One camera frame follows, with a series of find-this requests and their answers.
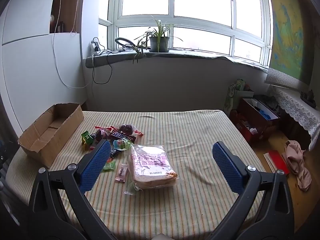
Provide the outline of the cardboard box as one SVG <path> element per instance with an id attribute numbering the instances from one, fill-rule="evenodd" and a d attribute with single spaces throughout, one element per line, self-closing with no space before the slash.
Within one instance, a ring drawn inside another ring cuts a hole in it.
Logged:
<path id="1" fill-rule="evenodd" d="M 23 132 L 18 144 L 29 157 L 49 168 L 83 120 L 79 104 L 53 105 Z"/>

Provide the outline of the white wardrobe cabinet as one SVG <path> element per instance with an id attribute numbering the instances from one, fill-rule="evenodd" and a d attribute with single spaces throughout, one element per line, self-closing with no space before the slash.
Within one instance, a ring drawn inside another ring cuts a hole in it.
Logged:
<path id="1" fill-rule="evenodd" d="M 1 14 L 1 98 L 17 136 L 57 103 L 87 99 L 80 35 L 51 34 L 53 0 L 9 0 Z"/>

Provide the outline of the wall map poster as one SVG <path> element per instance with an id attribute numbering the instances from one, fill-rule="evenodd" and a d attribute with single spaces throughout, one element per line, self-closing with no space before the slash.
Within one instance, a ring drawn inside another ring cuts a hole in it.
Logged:
<path id="1" fill-rule="evenodd" d="M 304 0 L 271 0 L 273 41 L 265 82 L 307 91 L 313 70 L 313 27 Z"/>

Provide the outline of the white power strip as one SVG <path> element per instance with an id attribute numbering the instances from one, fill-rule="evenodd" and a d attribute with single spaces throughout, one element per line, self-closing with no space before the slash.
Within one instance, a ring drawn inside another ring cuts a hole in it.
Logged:
<path id="1" fill-rule="evenodd" d="M 99 46 L 99 42 L 92 40 L 91 41 L 91 45 L 92 45 L 92 55 L 97 55 L 100 53 L 100 46 Z"/>

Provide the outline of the small black candy packet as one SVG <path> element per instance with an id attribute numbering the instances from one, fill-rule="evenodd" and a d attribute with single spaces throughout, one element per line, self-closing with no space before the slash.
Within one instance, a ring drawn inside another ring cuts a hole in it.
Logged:
<path id="1" fill-rule="evenodd" d="M 110 159 L 114 159 L 115 157 L 117 157 L 119 154 L 121 154 L 122 151 L 118 150 L 118 149 L 113 149 L 110 153 Z"/>

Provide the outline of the dried fruit bag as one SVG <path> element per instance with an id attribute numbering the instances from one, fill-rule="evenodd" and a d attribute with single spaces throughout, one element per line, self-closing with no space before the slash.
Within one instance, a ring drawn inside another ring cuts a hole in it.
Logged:
<path id="1" fill-rule="evenodd" d="M 101 140 L 110 140 L 111 133 L 113 131 L 112 127 L 99 127 L 95 126 L 96 132 L 93 134 L 96 142 Z"/>
<path id="2" fill-rule="evenodd" d="M 121 124 L 117 128 L 118 131 L 132 137 L 143 136 L 144 134 L 139 131 L 134 125 L 132 124 Z"/>

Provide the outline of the green candy bag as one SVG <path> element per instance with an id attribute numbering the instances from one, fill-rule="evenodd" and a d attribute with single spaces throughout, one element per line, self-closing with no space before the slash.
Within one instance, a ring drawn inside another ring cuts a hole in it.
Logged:
<path id="1" fill-rule="evenodd" d="M 91 136 L 91 134 L 88 132 L 88 131 L 85 131 L 81 134 L 81 143 L 82 143 L 82 146 L 85 146 L 85 145 L 92 145 L 93 144 L 93 137 Z"/>

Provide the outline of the Snickers bar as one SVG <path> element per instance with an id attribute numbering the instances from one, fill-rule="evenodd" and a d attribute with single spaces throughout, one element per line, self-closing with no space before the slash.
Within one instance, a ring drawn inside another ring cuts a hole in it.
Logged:
<path id="1" fill-rule="evenodd" d="M 120 139 L 126 139 L 126 140 L 129 140 L 131 142 L 135 142 L 136 140 L 136 137 L 134 136 L 131 136 L 131 135 L 126 135 L 122 132 L 119 132 L 119 131 L 113 131 L 111 134 L 110 134 L 110 137 L 113 139 L 113 140 L 120 140 Z"/>

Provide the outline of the green square candy packet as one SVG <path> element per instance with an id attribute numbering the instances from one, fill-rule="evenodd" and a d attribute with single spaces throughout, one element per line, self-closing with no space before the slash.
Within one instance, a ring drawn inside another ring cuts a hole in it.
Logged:
<path id="1" fill-rule="evenodd" d="M 116 162 L 114 160 L 107 162 L 104 166 L 103 166 L 103 172 L 110 172 L 110 171 L 114 171 L 116 169 Z"/>

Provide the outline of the yellow candy bag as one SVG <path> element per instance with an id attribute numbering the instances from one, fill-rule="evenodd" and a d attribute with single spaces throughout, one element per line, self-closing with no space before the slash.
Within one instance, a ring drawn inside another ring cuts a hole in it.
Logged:
<path id="1" fill-rule="evenodd" d="M 88 144 L 83 144 L 82 148 L 84 151 L 92 151 L 95 149 L 95 145 L 92 146 L 92 145 L 88 145 Z"/>

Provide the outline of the pink small candy packet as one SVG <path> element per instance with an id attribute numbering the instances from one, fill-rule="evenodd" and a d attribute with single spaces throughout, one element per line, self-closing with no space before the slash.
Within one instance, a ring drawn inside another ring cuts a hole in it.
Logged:
<path id="1" fill-rule="evenodd" d="M 120 183 L 124 183 L 126 181 L 127 171 L 128 171 L 128 165 L 127 164 L 120 164 L 117 169 L 115 181 L 120 182 Z"/>

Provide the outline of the packaged sliced bread loaf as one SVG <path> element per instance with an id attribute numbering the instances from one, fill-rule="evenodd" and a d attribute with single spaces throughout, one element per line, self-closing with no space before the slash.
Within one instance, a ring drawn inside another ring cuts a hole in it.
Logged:
<path id="1" fill-rule="evenodd" d="M 161 145 L 131 145 L 125 157 L 129 176 L 125 194 L 132 196 L 139 191 L 172 187 L 180 182 L 180 176 Z"/>

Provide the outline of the red storage box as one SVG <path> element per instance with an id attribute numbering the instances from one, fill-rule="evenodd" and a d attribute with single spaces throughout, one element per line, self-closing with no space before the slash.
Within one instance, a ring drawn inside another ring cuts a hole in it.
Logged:
<path id="1" fill-rule="evenodd" d="M 230 111 L 229 118 L 249 144 L 267 140 L 280 120 L 279 116 L 254 98 L 242 98 L 237 109 Z"/>

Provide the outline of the white lace cloth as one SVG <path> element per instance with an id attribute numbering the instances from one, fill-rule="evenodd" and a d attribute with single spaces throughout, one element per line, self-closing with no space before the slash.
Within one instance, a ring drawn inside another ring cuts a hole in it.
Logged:
<path id="1" fill-rule="evenodd" d="M 270 86 L 268 93 L 274 96 L 279 106 L 308 132 L 308 150 L 313 150 L 319 138 L 319 110 L 305 103 L 297 91 Z"/>

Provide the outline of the green blue egg toy pack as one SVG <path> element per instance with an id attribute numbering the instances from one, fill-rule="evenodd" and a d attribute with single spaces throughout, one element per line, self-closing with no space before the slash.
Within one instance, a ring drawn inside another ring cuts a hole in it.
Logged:
<path id="1" fill-rule="evenodd" d="M 127 139 L 118 139 L 113 141 L 113 147 L 116 151 L 126 151 L 132 145 L 132 142 Z"/>

